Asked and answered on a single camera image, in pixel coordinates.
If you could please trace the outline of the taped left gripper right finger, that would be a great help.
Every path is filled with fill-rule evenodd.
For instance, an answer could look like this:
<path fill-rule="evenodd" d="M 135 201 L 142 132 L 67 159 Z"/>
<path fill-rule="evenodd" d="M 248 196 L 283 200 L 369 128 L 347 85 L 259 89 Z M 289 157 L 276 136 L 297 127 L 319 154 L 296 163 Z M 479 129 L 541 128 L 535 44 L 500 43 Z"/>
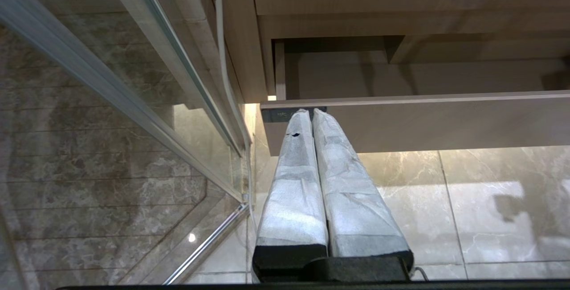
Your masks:
<path fill-rule="evenodd" d="M 395 256 L 411 273 L 415 258 L 389 207 L 332 115 L 315 109 L 316 158 L 330 236 L 336 258 Z"/>

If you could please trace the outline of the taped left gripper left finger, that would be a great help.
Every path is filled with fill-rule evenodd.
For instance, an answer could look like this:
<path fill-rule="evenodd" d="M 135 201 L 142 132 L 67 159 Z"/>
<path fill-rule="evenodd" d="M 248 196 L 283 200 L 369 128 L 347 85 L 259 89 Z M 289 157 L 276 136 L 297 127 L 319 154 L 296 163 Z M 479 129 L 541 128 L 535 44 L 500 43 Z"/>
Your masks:
<path fill-rule="evenodd" d="M 258 226 L 251 259 L 255 282 L 297 282 L 328 256 L 328 230 L 307 110 L 289 123 Z"/>

